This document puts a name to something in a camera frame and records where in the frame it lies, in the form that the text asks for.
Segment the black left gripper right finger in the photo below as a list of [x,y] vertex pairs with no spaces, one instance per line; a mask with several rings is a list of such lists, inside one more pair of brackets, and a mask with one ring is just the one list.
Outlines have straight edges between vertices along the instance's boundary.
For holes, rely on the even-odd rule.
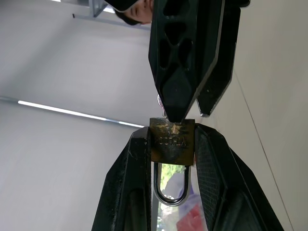
[[283,230],[254,173],[222,134],[196,124],[195,156],[208,230]]

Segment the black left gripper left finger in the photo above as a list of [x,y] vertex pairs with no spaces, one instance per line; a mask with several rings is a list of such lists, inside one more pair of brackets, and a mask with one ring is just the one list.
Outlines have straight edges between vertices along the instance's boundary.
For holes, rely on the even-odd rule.
[[151,230],[150,142],[148,127],[132,133],[105,177],[92,230]]

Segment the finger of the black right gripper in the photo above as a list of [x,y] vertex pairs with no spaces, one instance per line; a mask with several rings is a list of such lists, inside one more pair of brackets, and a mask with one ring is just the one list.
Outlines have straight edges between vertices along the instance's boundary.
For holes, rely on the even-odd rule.
[[197,97],[200,116],[209,117],[232,80],[241,8],[250,0],[225,1],[219,41],[218,59],[214,69]]
[[218,60],[223,0],[156,0],[149,63],[170,122],[180,123]]

